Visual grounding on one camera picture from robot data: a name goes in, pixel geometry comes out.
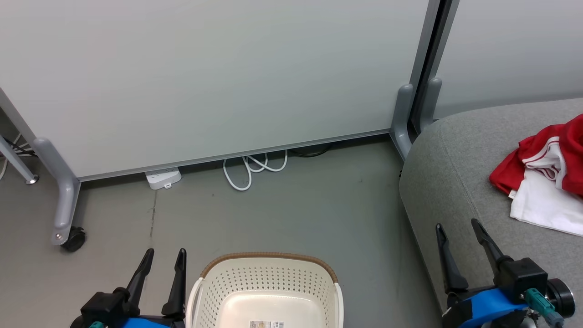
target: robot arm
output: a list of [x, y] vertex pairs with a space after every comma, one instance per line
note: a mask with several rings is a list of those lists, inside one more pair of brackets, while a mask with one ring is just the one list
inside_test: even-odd
[[152, 268], [154, 249], [148, 249], [126, 288], [112, 293], [97, 292], [81, 308], [70, 328], [165, 328], [184, 327], [186, 299], [186, 250], [180, 249], [174, 265], [174, 282], [163, 316], [140, 315], [139, 303], [146, 276]]
[[575, 312], [573, 294], [565, 283], [548, 280], [547, 272], [529, 258], [515, 261], [504, 255], [478, 220], [472, 219], [472, 226], [486, 251], [494, 285], [468, 289], [449, 251], [445, 230], [437, 224], [437, 246], [448, 295], [443, 328], [477, 328], [487, 323], [491, 328], [519, 328], [527, 317], [536, 320], [538, 316], [552, 328], [563, 327], [563, 318]]

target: gray metal leg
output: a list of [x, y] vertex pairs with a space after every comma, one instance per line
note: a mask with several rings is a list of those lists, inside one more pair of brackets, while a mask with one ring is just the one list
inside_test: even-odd
[[81, 182], [75, 177], [51, 141], [46, 138], [37, 138], [34, 140], [34, 146], [36, 154], [59, 185], [59, 200], [51, 241], [53, 245], [62, 245], [69, 239]]
[[38, 175], [32, 174], [29, 168], [26, 167], [24, 162], [18, 157], [18, 155], [12, 150], [12, 147], [4, 140], [0, 135], [0, 153], [12, 164], [16, 170], [24, 177], [26, 184], [33, 184], [38, 181]]
[[393, 121], [391, 123], [391, 138], [401, 155], [405, 160], [411, 149], [411, 139], [407, 130], [409, 114], [411, 113], [411, 102], [413, 100], [413, 86], [411, 84], [403, 85], [399, 88]]
[[421, 113], [419, 114], [419, 129], [421, 132], [433, 123], [433, 114], [436, 111], [437, 98], [439, 98], [441, 83], [440, 78], [433, 78], [427, 83], [425, 97], [423, 98], [423, 104], [421, 105]]

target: teal connector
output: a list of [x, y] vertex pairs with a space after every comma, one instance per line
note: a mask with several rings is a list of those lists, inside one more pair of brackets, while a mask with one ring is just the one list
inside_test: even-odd
[[99, 321], [95, 321], [91, 324], [91, 326], [89, 326], [89, 328], [105, 328], [105, 325]]
[[563, 317], [555, 312], [554, 306], [536, 288], [527, 289], [524, 293], [524, 300], [531, 309], [543, 316], [550, 327], [561, 328], [563, 326]]

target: white laundry basket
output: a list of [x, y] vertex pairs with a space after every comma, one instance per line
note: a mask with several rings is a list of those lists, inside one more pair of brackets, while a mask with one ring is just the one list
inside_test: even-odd
[[186, 328], [342, 328], [342, 291], [315, 257], [228, 254], [203, 270], [184, 320]]

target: gray panel foot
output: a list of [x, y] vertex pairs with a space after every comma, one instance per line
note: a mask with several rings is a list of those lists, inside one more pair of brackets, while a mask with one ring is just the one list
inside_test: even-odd
[[433, 78], [427, 83], [425, 98], [423, 98], [421, 113], [419, 114], [419, 130], [421, 132], [433, 123], [433, 115], [436, 111], [437, 98], [439, 98], [441, 83], [440, 78]]
[[46, 138], [37, 138], [34, 140], [34, 146], [38, 157], [59, 185], [59, 200], [51, 241], [53, 245], [62, 245], [69, 239], [81, 182], [75, 177], [51, 141]]
[[411, 139], [409, 138], [407, 123], [409, 121], [409, 114], [411, 113], [412, 100], [413, 86], [407, 84], [400, 87], [399, 93], [397, 94], [395, 112], [393, 113], [390, 135], [403, 160], [407, 158], [407, 154], [411, 149]]

